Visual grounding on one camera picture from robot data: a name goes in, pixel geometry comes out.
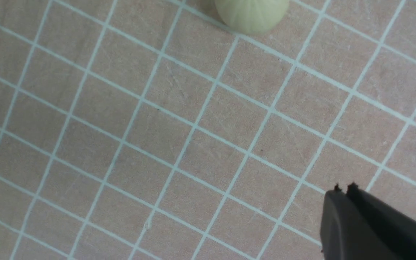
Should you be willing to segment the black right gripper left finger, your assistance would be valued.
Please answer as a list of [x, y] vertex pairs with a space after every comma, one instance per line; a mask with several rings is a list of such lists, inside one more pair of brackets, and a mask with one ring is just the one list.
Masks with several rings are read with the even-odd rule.
[[325, 193], [320, 240], [325, 260], [393, 258], [339, 185]]

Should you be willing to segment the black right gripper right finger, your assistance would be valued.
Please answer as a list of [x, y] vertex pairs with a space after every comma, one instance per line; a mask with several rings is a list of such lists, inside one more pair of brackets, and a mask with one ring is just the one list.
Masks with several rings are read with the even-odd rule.
[[370, 229], [400, 260], [416, 260], [416, 221], [375, 196], [348, 185], [346, 196]]

